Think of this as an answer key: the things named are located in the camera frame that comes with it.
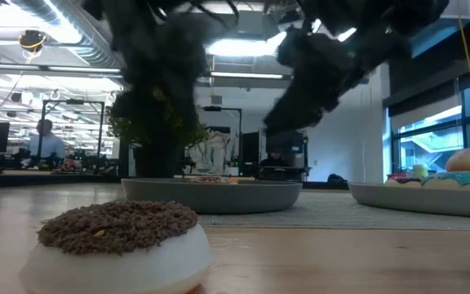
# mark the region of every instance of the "person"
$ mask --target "person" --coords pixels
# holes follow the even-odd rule
[[[290,164],[282,159],[280,153],[270,153],[268,158],[260,162],[261,167],[290,167]]]
[[[64,158],[64,142],[61,138],[52,133],[52,121],[45,119],[39,121],[37,130],[42,135],[41,158]],[[34,135],[30,138],[30,155],[37,156],[39,149],[39,136]]]

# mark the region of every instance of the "blue shirt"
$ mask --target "blue shirt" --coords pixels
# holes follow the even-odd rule
[[[39,148],[39,135],[32,135],[30,137],[29,150],[31,156],[38,155]],[[50,134],[43,136],[41,146],[41,158],[50,157],[55,153],[56,157],[64,158],[64,142],[58,136]]]

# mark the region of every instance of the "table surface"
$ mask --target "table surface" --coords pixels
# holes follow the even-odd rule
[[[119,185],[0,189],[0,293],[23,293],[16,274],[36,243],[41,220],[121,196]],[[215,264],[192,294],[470,294],[470,232],[206,228],[206,233]]]

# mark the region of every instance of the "woven placemat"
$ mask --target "woven placemat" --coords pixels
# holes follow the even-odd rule
[[[306,193],[285,211],[249,215],[201,215],[203,226],[336,229],[470,230],[470,217],[400,212],[358,204],[346,193]]]

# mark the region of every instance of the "gray bowl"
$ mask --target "gray bowl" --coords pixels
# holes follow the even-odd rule
[[[128,200],[175,201],[204,214],[243,214],[292,207],[302,184],[241,181],[238,185],[212,185],[182,179],[122,179],[122,187]]]

